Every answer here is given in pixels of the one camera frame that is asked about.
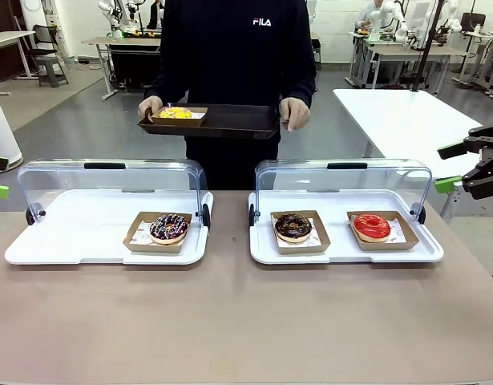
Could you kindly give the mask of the person right hand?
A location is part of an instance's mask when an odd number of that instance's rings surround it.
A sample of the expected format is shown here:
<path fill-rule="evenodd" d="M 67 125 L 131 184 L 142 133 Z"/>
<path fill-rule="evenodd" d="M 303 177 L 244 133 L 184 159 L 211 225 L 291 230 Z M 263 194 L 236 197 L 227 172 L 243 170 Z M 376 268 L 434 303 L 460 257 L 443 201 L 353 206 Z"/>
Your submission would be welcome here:
<path fill-rule="evenodd" d="M 152 95 L 144 99 L 138 106 L 138 116 L 140 120 L 148 119 L 152 122 L 152 117 L 163 107 L 160 97 Z"/>

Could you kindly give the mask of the person left hand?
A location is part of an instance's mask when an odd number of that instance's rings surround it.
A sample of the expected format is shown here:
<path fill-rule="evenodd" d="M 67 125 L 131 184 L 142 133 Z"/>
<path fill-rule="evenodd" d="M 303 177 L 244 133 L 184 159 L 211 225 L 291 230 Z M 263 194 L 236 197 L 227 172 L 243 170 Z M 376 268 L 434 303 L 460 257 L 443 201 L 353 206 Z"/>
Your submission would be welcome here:
<path fill-rule="evenodd" d="M 280 103 L 280 113 L 282 125 L 288 132 L 303 128 L 310 119 L 309 107 L 298 98 L 284 98 Z"/>

